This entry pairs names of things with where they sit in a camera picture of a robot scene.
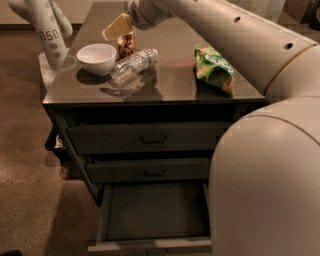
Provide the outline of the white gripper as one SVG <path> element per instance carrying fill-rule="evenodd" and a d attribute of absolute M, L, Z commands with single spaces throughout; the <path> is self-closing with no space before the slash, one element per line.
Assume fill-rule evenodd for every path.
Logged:
<path fill-rule="evenodd" d="M 132 25 L 140 30 L 148 30 L 172 18 L 168 11 L 157 7 L 153 0 L 129 0 L 128 14 L 120 14 L 104 28 L 102 36 L 106 41 L 131 33 Z"/>

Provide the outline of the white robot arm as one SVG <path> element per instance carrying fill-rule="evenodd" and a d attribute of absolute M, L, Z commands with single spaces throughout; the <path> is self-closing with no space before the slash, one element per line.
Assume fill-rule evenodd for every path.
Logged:
<path fill-rule="evenodd" d="M 268 101 L 220 139 L 209 174 L 213 256 L 320 256 L 320 49 L 226 0 L 130 0 L 107 40 L 178 17 Z"/>

